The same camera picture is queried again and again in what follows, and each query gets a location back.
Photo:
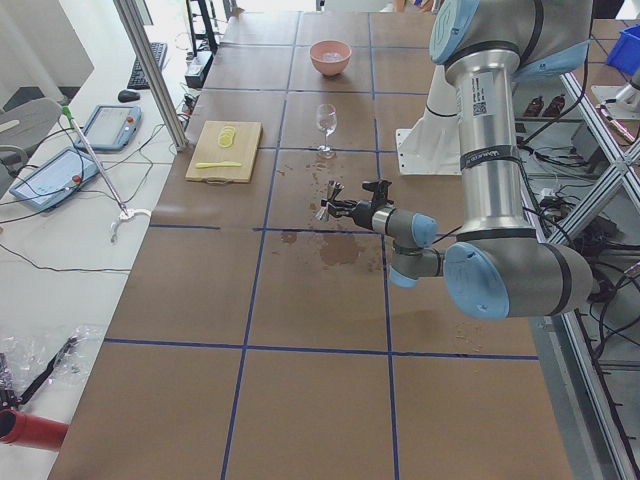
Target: pink bowl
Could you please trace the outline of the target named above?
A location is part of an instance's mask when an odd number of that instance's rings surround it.
[[[316,70],[332,77],[347,67],[351,58],[351,47],[338,40],[323,40],[312,45],[309,55]]]

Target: lemon slice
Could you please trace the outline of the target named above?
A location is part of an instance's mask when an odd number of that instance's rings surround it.
[[[231,125],[225,125],[224,127],[222,127],[220,133],[218,134],[218,145],[221,148],[229,148],[233,145],[233,138],[235,137],[235,135],[235,127],[232,127]]]

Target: plastic bag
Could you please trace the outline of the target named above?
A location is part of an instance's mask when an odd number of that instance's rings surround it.
[[[51,361],[54,369],[45,385],[52,382],[70,386],[84,384],[105,333],[106,327],[97,325],[2,332],[0,353],[4,354],[6,365],[5,371],[0,372],[0,388],[12,389],[20,397]],[[68,341],[70,348],[61,353]]]

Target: yellow knife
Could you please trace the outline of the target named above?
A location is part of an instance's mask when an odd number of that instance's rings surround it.
[[[201,162],[196,163],[196,168],[213,168],[213,167],[241,167],[240,162]]]

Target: computer keyboard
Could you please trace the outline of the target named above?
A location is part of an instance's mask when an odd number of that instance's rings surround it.
[[[163,42],[151,42],[151,51],[153,52],[158,67],[162,70],[162,64],[167,56],[167,44]],[[131,77],[129,78],[127,88],[131,90],[145,90],[149,88],[149,82],[147,82],[144,72],[142,71],[140,60],[137,58],[136,61],[133,62]]]

